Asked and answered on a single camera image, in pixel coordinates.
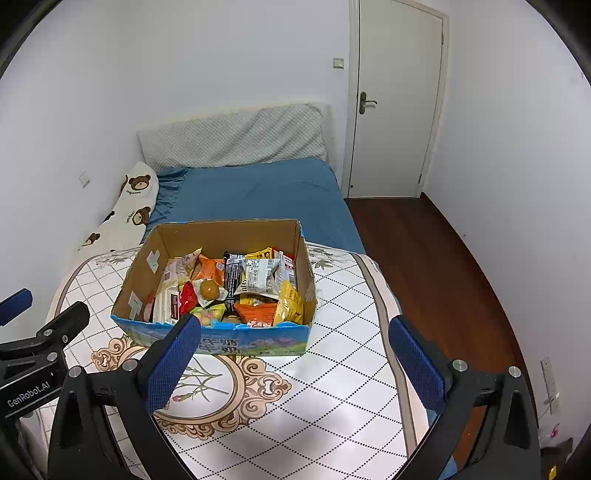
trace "open box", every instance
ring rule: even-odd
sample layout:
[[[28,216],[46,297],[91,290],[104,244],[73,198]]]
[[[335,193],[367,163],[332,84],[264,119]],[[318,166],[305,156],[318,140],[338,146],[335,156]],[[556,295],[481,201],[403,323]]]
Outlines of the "open box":
[[[247,254],[266,247],[283,250],[294,258],[296,288],[304,302],[303,325],[294,323],[268,328],[218,323],[203,327],[197,353],[234,355],[299,355],[306,343],[314,312],[316,288],[306,243],[297,220],[224,220],[164,223],[151,232],[134,259],[115,300],[111,318],[136,343],[150,346],[162,339],[172,325],[136,321],[150,292],[155,292],[168,260],[198,248],[209,258],[224,252]]]

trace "door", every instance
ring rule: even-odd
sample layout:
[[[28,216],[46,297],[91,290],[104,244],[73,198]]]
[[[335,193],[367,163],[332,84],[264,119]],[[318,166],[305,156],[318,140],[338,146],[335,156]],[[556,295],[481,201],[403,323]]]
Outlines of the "door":
[[[349,197],[417,195],[437,102],[442,29],[441,18],[409,5],[359,0]],[[367,103],[360,113],[363,92]]]

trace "door frame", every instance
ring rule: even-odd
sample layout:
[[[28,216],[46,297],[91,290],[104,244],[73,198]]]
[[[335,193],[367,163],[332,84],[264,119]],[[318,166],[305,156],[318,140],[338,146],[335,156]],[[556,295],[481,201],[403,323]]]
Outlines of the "door frame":
[[[417,8],[428,14],[441,18],[441,27],[443,32],[443,43],[441,45],[441,66],[439,70],[439,86],[437,88],[437,100],[435,102],[435,112],[433,113],[433,123],[431,125],[431,134],[429,143],[421,169],[421,177],[417,183],[416,195],[419,197],[423,191],[425,180],[431,158],[433,156],[433,147],[437,139],[437,130],[441,119],[441,109],[443,107],[443,98],[447,80],[447,62],[449,59],[449,17],[427,5],[423,5],[414,0],[391,0],[409,7]],[[347,126],[345,132],[345,155],[343,159],[343,176],[341,179],[340,191],[343,198],[349,197],[349,186],[351,181],[351,169],[353,166],[353,149],[355,146],[355,126],[357,123],[357,98],[359,93],[359,0],[349,0],[349,94],[347,101]]]

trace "screw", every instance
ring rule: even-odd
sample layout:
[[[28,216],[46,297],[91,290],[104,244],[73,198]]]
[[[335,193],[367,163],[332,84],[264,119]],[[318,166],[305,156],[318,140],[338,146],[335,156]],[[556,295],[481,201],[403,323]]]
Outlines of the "screw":
[[[82,373],[82,367],[80,365],[76,365],[75,367],[70,368],[68,375],[72,378],[76,378],[78,375]]]
[[[452,362],[452,367],[459,372],[468,370],[468,364],[464,360],[459,359]]]
[[[515,378],[519,378],[521,376],[521,370],[517,367],[509,367],[509,375]]]
[[[127,371],[127,372],[131,372],[133,370],[135,370],[135,367],[138,366],[138,361],[135,358],[128,358],[125,362],[123,362],[123,365],[121,365],[121,368],[123,368],[123,370]]]

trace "wooden floor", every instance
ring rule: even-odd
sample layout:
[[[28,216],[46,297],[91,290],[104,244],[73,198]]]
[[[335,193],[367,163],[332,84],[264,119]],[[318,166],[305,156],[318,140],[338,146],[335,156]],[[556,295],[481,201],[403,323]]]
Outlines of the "wooden floor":
[[[502,372],[517,365],[526,371],[495,293],[431,200],[349,199],[347,204],[366,253],[378,262],[404,314],[425,338],[474,369]],[[482,414],[482,408],[475,409],[456,447],[460,468]]]

